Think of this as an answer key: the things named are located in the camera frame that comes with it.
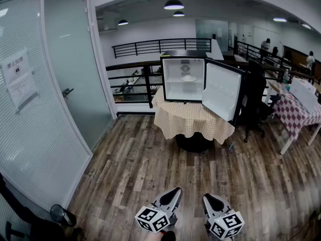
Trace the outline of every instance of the table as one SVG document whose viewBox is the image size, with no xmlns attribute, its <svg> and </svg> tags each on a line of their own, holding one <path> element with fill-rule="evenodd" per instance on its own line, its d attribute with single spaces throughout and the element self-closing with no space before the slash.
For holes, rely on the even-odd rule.
<svg viewBox="0 0 321 241">
<path fill-rule="evenodd" d="M 321 128 L 321 105 L 317 103 L 313 113 L 309 113 L 298 99 L 290 99 L 287 97 L 287 94 L 290 94 L 290 92 L 285 89 L 285 84 L 276 82 L 270 82 L 269 84 L 270 88 L 265 103 L 268 103 L 272 89 L 280 94 L 281 100 L 274 105 L 273 109 L 274 112 L 279 115 L 282 123 L 290 133 L 290 137 L 281 150 L 281 154 L 283 155 L 292 141 L 297 139 L 303 126 L 318 123 L 317 129 L 308 142 L 308 145 L 311 145 Z"/>
<path fill-rule="evenodd" d="M 152 104 L 157 108 L 154 124 L 161 128 L 166 139 L 179 134 L 190 138 L 194 133 L 200 132 L 205 139 L 216 139 L 218 143 L 223 144 L 234 133 L 234 126 L 202 103 L 165 101 L 163 87 L 157 91 Z"/>
</svg>

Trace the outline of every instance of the white plate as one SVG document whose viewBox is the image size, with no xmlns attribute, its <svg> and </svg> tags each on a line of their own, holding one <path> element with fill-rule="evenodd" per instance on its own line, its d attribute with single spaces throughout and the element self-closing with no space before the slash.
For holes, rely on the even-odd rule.
<svg viewBox="0 0 321 241">
<path fill-rule="evenodd" d="M 191 75 L 186 75 L 186 76 L 182 77 L 181 80 L 184 82 L 194 82 L 195 80 L 197 80 L 197 77 L 191 76 Z"/>
</svg>

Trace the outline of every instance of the white box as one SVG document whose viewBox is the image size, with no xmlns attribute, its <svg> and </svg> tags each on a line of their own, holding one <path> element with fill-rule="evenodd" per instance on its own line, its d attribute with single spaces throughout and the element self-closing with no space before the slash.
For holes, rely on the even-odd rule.
<svg viewBox="0 0 321 241">
<path fill-rule="evenodd" d="M 293 78 L 290 92 L 302 103 L 309 113 L 314 111 L 317 103 L 315 87 L 307 80 Z"/>
</svg>

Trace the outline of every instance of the red checkered tablecloth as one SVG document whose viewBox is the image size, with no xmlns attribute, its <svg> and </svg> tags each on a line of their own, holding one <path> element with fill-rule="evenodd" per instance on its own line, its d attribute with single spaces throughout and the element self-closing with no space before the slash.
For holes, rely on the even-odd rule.
<svg viewBox="0 0 321 241">
<path fill-rule="evenodd" d="M 309 113 L 298 99 L 287 97 L 290 92 L 285 89 L 285 84 L 273 83 L 272 85 L 279 89 L 281 96 L 281 100 L 273 107 L 274 112 L 280 116 L 281 121 L 294 139 L 297 139 L 303 126 L 321 123 L 321 105 L 319 103 L 316 104 L 313 113 Z"/>
</svg>

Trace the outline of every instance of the doorway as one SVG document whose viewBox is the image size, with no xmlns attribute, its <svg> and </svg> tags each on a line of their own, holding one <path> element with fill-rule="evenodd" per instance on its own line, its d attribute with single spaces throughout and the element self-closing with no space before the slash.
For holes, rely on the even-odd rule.
<svg viewBox="0 0 321 241">
<path fill-rule="evenodd" d="M 112 122 L 92 47 L 87 0 L 45 0 L 49 56 L 65 103 L 93 150 Z"/>
</svg>

